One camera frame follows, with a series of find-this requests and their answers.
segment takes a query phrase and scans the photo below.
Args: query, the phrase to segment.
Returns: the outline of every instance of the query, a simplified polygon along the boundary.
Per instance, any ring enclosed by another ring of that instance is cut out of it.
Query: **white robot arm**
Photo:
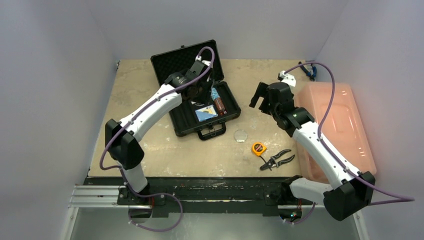
[[[329,214],[339,221],[369,205],[373,189],[359,182],[347,170],[371,185],[375,184],[374,176],[370,172],[360,172],[323,134],[319,139],[315,119],[303,107],[295,107],[290,90],[290,86],[296,84],[294,77],[281,72],[278,79],[280,82],[270,85],[260,82],[249,106],[254,108],[259,97],[262,97],[263,101],[259,107],[262,113],[271,115],[281,129],[308,151],[329,181],[329,184],[323,184],[301,176],[291,177],[282,184],[283,188],[286,188],[283,197],[306,199],[324,205]],[[331,152],[323,146],[322,140]],[[345,168],[335,156],[343,162]]]
[[[171,74],[165,80],[164,84],[160,86],[159,90],[133,113],[122,118],[119,122],[110,119],[106,123],[106,145],[118,131],[125,128],[113,141],[108,152],[118,162],[128,183],[137,193],[140,193],[148,185],[141,166],[144,151],[140,147],[139,142],[157,121],[169,111],[178,107],[182,102],[196,101],[198,103],[206,103],[210,99],[213,84],[209,80],[209,75],[212,72],[211,68],[208,68],[210,64],[210,61],[196,59],[191,69],[187,70],[184,74],[181,72]],[[178,87],[200,77],[202,74],[203,76],[194,84],[172,92],[178,89]],[[159,98],[159,96],[165,93],[169,94]]]

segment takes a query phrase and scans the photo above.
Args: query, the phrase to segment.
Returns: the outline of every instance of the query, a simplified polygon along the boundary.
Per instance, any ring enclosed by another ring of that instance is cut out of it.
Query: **small box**
[[[305,108],[319,124],[329,105],[331,92],[330,82],[308,82],[295,95],[294,105]],[[369,171],[373,175],[376,174],[377,169],[367,136],[348,84],[336,83],[334,100],[322,126],[322,133],[362,173]],[[328,183],[320,166],[299,143],[297,152],[302,176],[315,182]]]
[[[211,47],[215,52],[215,61],[212,68],[213,72],[210,77],[214,80],[215,84],[213,87],[216,89],[225,105],[226,114],[212,116],[214,113],[218,112],[212,98],[209,104],[203,105],[190,101],[183,102],[180,106],[169,112],[175,134],[178,137],[183,137],[194,132],[197,132],[201,140],[217,137],[226,132],[226,122],[238,118],[242,112],[227,83],[223,81],[224,73],[215,40],[191,46],[181,46],[179,49],[152,56],[150,60],[159,85],[162,85],[170,74],[189,69],[203,47]],[[209,61],[212,56],[209,51],[205,50],[201,54],[201,57],[202,60]],[[208,112],[211,115],[202,114],[199,111],[202,113]],[[218,129],[217,127],[215,130],[216,125],[221,125],[221,128]],[[201,131],[203,129],[209,129],[209,133],[202,134]]]

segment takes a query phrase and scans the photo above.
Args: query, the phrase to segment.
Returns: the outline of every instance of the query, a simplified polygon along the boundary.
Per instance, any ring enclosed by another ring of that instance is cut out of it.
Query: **white bracket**
[[[209,65],[211,65],[211,61],[208,61],[208,60],[203,60],[203,61],[201,61],[203,64],[205,64],[206,66],[209,66]]]
[[[286,83],[291,87],[296,87],[296,79],[295,76],[286,73],[286,71],[281,71],[278,74],[278,79],[282,82],[282,83]]]
[[[333,188],[329,184],[302,177],[290,184],[290,190],[297,199],[307,199],[316,204],[324,205],[324,193],[333,190]]]

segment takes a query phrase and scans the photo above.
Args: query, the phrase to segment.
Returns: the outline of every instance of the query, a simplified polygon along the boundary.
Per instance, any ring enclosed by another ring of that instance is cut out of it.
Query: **case handle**
[[[219,130],[215,130],[215,128],[214,128],[214,127],[213,127],[213,125],[212,125],[212,127],[213,127],[214,131],[211,131],[211,130],[208,128],[209,133],[206,133],[206,134],[204,134],[204,135],[203,135],[203,134],[202,134],[202,130],[199,130],[199,131],[197,131],[197,135],[199,136],[199,139],[200,139],[200,140],[202,140],[202,141],[206,141],[206,140],[209,140],[209,139],[215,138],[215,137],[217,137],[217,136],[223,135],[223,134],[226,132],[226,130],[227,130],[227,127],[226,127],[226,125],[225,125],[225,122],[221,123],[221,126],[222,126],[222,128],[221,128],[221,129],[219,129]]]

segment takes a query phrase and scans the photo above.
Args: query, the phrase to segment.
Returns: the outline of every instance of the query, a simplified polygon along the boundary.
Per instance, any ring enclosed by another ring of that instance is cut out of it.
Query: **container lid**
[[[209,40],[191,46],[182,45],[179,49],[151,56],[151,64],[159,85],[162,85],[170,74],[190,69],[195,62],[197,54],[203,47],[211,47],[215,52],[215,62],[213,63],[211,77],[215,81],[223,80],[224,73],[218,54],[217,42]],[[208,50],[203,51],[201,54],[202,60],[210,61],[211,57],[211,52]]]

